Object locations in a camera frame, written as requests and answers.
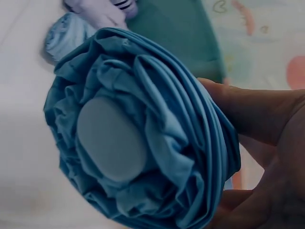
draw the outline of hand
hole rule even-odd
[[[224,191],[207,228],[305,228],[305,90],[245,90],[200,82],[264,168],[254,190]]]

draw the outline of rolled fabric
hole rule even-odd
[[[138,6],[135,0],[110,0],[113,5],[122,10],[126,19],[131,19],[137,16],[138,14]]]
[[[96,29],[113,27],[128,30],[125,14],[109,0],[64,0],[64,2]]]
[[[50,28],[45,39],[45,51],[52,59],[59,61],[62,57],[80,46],[96,29],[73,12],[63,15]]]
[[[90,204],[134,229],[202,229],[211,221],[240,169],[238,136],[175,56],[106,28],[55,74],[46,122],[61,170]]]

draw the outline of fabric fold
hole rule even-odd
[[[135,229],[201,229],[211,221],[225,183],[240,169],[238,136],[175,56],[136,33],[105,28],[65,56],[55,74],[46,121],[64,145],[61,169],[90,204]],[[131,180],[114,181],[99,169],[97,156],[114,154],[110,148],[92,154],[81,143],[80,114],[92,100],[104,99],[118,105],[141,133],[147,160]],[[95,119],[92,126],[112,119]],[[110,127],[99,131],[115,133]],[[111,140],[125,144],[124,138]]]

